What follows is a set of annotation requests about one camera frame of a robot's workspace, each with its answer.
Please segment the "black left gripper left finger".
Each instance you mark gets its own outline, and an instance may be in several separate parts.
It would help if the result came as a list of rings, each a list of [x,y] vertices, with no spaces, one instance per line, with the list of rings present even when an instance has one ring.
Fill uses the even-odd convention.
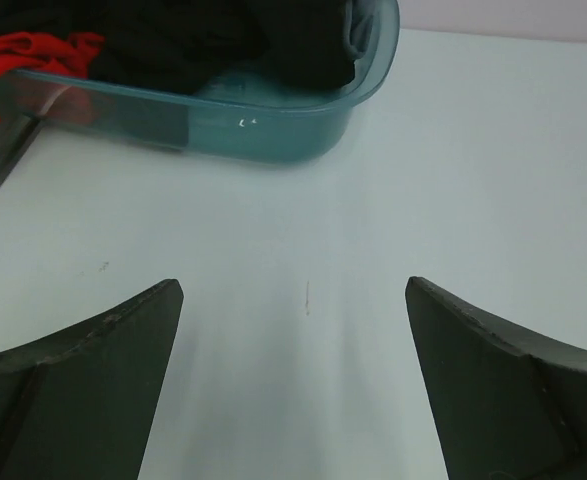
[[[0,352],[0,479],[135,479],[182,308],[166,279]]]

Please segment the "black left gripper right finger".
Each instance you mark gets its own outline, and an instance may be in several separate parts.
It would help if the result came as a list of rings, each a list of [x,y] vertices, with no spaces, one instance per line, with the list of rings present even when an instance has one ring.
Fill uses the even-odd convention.
[[[587,479],[587,350],[422,277],[405,289],[451,479]]]

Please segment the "black t shirt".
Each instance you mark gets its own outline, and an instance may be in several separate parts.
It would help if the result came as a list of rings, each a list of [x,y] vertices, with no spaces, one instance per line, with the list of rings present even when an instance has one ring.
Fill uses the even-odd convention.
[[[0,36],[104,37],[87,80],[192,95],[256,62],[302,89],[355,76],[345,1],[0,1]]]

